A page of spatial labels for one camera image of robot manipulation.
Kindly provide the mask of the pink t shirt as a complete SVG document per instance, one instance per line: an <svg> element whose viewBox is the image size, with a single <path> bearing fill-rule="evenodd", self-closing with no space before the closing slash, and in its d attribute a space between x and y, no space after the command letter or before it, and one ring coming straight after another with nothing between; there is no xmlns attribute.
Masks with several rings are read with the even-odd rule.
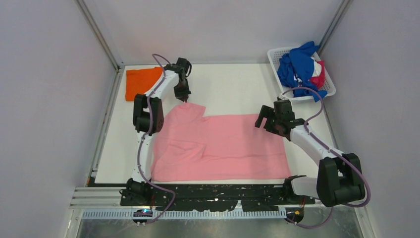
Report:
<svg viewBox="0 0 420 238"><path fill-rule="evenodd" d="M184 103L165 117L154 143L158 182L285 179L291 175L283 138L255 127L256 114L205 116Z"/></svg>

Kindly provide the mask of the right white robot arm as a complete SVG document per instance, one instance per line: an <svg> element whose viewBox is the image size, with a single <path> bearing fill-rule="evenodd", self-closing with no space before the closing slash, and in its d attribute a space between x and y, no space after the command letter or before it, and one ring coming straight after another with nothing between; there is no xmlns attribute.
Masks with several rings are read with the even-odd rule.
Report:
<svg viewBox="0 0 420 238"><path fill-rule="evenodd" d="M300 147L318 166L315 178L291 176L283 183L283 198L296 203L302 196L316 198L326 207L363 207L370 202L370 187L354 153L344 152L323 142L309 126L298 119L289 100L280 99L273 107L263 105L255 127L286 138Z"/></svg>

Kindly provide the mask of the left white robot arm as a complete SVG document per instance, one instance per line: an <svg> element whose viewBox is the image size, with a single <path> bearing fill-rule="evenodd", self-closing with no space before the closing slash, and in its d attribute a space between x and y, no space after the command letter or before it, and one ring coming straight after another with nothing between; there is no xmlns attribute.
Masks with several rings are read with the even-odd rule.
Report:
<svg viewBox="0 0 420 238"><path fill-rule="evenodd" d="M187 59L178 58L176 63L166 66L159 60L156 62L162 71L160 78L150 90L134 97L133 125L138 135L136 164L126 189L120 192L123 199L140 205L147 205L153 196L150 167L154 140L164 123L162 101L170 91L181 102L187 102L191 94L188 76L192 65Z"/></svg>

